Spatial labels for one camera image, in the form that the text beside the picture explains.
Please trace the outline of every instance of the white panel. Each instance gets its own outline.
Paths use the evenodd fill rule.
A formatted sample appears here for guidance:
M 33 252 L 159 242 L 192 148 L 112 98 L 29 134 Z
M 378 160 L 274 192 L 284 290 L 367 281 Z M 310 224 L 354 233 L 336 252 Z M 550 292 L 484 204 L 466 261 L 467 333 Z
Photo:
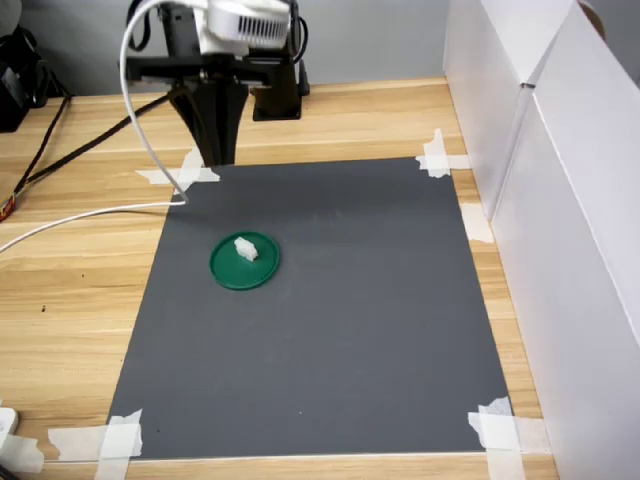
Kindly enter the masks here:
M 562 25 L 573 0 L 482 0 L 519 83 L 534 72 Z
M 534 103 L 493 227 L 561 478 L 637 480 L 640 349 Z
M 536 97 L 640 341 L 640 90 L 577 6 Z
M 451 0 L 445 71 L 478 191 L 491 218 L 522 88 L 480 0 Z

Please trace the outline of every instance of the wooden desk surface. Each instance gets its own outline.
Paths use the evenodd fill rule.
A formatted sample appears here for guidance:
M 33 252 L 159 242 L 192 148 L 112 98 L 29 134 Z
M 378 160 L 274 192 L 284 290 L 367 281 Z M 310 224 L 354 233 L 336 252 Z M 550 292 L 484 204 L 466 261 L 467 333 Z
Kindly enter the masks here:
M 136 107 L 156 95 L 135 97 Z M 58 101 L 29 113 L 18 132 L 0 135 L 0 195 L 35 154 Z M 254 123 L 251 101 L 237 163 L 265 164 L 413 157 L 441 128 L 449 154 L 465 147 L 446 79 L 315 87 L 296 122 Z M 42 165 L 93 139 L 126 115 L 122 98 L 73 100 Z M 193 141 L 163 105 L 141 121 L 162 161 L 179 167 Z M 153 169 L 131 127 L 29 188 L 0 225 L 0 244 L 42 223 L 96 208 L 166 201 L 149 185 Z M 469 170 L 453 172 L 460 202 L 478 202 Z M 92 217 L 40 233 L 0 255 L 0 396 L 20 413 L 17 434 L 38 438 L 47 463 L 33 478 L 93 478 L 95 465 L 49 462 L 55 427 L 103 425 L 127 350 L 166 210 Z M 494 244 L 472 241 L 478 277 L 515 414 L 540 408 Z M 527 478 L 557 478 L 550 456 L 524 458 Z M 129 478 L 485 479 L 484 455 L 349 456 L 131 462 Z

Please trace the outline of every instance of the green lid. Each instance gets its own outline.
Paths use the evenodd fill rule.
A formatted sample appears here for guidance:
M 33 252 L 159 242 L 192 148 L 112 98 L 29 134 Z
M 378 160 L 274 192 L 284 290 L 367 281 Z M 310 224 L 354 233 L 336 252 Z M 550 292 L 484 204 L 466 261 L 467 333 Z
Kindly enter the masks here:
M 258 251 L 252 262 L 238 255 L 234 241 L 242 237 Z M 209 266 L 216 281 L 231 290 L 250 290 L 269 281 L 278 269 L 280 250 L 276 242 L 258 232 L 238 232 L 222 240 L 211 253 Z

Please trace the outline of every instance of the white tape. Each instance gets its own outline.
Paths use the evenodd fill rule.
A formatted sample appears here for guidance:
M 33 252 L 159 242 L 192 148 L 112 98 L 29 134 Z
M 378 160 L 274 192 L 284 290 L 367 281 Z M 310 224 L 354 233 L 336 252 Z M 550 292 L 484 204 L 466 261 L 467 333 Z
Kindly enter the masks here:
M 468 418 L 487 450 L 491 480 L 524 480 L 522 454 L 551 453 L 544 421 L 514 417 L 506 397 L 479 405 L 478 412 L 469 412 Z
M 142 410 L 127 417 L 113 416 L 109 425 L 85 428 L 52 428 L 49 441 L 60 451 L 58 461 L 98 461 L 96 479 L 124 479 L 129 458 L 142 453 Z
M 451 175 L 441 129 L 436 129 L 433 135 L 433 140 L 429 143 L 425 143 L 423 148 L 424 156 L 416 157 L 416 160 L 420 163 L 420 170 L 427 170 L 429 172 L 429 176 L 434 178 Z
M 485 243 L 494 243 L 493 232 L 489 221 L 484 215 L 482 205 L 479 203 L 463 203 L 460 205 L 464 229 L 469 240 L 479 240 Z
M 111 417 L 104 436 L 95 480 L 124 480 L 129 469 L 129 458 L 142 449 L 142 410 L 128 417 Z
M 0 464 L 11 472 L 40 473 L 44 454 L 35 438 L 0 435 Z
M 169 168 L 172 177 L 178 180 L 178 185 L 185 191 L 195 182 L 219 182 L 220 175 L 214 173 L 209 168 L 204 168 L 202 156 L 198 147 L 193 147 L 184 157 L 184 162 L 180 168 Z M 169 185 L 171 182 L 162 170 L 136 170 L 138 175 L 142 175 L 152 185 Z

